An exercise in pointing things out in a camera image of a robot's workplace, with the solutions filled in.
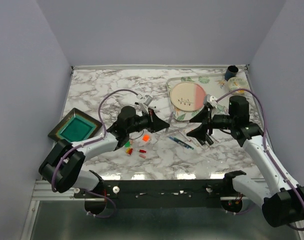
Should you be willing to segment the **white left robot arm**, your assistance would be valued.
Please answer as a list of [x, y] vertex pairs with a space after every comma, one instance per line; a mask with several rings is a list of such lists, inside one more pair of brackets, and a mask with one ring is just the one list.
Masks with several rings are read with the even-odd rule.
[[58, 141], [40, 165], [39, 173], [52, 185], [54, 192], [64, 193], [70, 188], [79, 188], [96, 198], [103, 190], [100, 183], [102, 178], [93, 171], [83, 171], [84, 162], [122, 148], [131, 133], [142, 130], [156, 133], [169, 126], [152, 108], [139, 116], [133, 107], [125, 106], [105, 136], [79, 142], [68, 142], [65, 139]]

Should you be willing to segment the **purple pen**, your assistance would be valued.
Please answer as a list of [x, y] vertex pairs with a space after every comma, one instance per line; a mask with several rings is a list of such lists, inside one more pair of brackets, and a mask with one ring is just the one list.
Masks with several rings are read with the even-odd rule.
[[169, 119], [168, 119], [169, 126], [166, 128], [165, 133], [168, 132], [170, 124], [171, 124], [171, 121], [172, 121], [174, 115], [175, 115], [175, 113], [172, 111], [171, 114], [170, 114], [170, 116], [169, 116]]

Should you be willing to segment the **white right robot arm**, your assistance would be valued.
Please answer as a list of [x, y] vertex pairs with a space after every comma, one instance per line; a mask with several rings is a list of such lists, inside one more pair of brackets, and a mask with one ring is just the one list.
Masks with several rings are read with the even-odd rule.
[[242, 171], [229, 172], [224, 176], [222, 191], [233, 196], [241, 193], [259, 206], [267, 223], [272, 227], [304, 220], [304, 186], [301, 186], [281, 165], [269, 148], [266, 132], [249, 120], [249, 102], [246, 97], [229, 98], [228, 114], [212, 114], [217, 101], [207, 96], [203, 109], [190, 119], [199, 127], [187, 133], [189, 137], [212, 143], [214, 129], [229, 130], [231, 136], [252, 158], [268, 188], [263, 188]]

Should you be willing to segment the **blue ballpoint pen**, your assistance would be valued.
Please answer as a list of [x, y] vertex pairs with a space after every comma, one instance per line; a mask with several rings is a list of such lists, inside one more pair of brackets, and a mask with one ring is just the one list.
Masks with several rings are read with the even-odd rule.
[[174, 141], [174, 142], [180, 144], [181, 146], [185, 146], [185, 143], [184, 143], [183, 141], [177, 139], [176, 137], [169, 136], [169, 138], [170, 138], [172, 141]]

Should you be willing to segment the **green cap black highlighter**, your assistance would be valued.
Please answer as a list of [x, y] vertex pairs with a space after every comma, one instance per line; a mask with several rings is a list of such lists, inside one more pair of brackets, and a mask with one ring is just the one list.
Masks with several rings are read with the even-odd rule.
[[209, 137], [209, 136], [206, 136], [206, 142], [211, 146], [214, 144], [213, 140]]

